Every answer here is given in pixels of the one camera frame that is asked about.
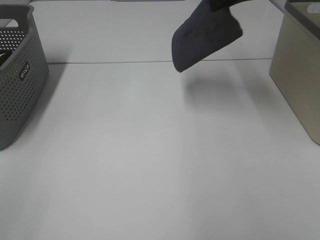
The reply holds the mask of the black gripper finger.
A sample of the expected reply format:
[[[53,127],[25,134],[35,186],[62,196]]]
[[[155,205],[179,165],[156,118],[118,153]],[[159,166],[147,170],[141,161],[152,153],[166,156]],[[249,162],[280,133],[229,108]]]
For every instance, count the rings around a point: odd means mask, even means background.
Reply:
[[[247,0],[209,0],[210,9],[215,12],[225,7],[232,7]]]

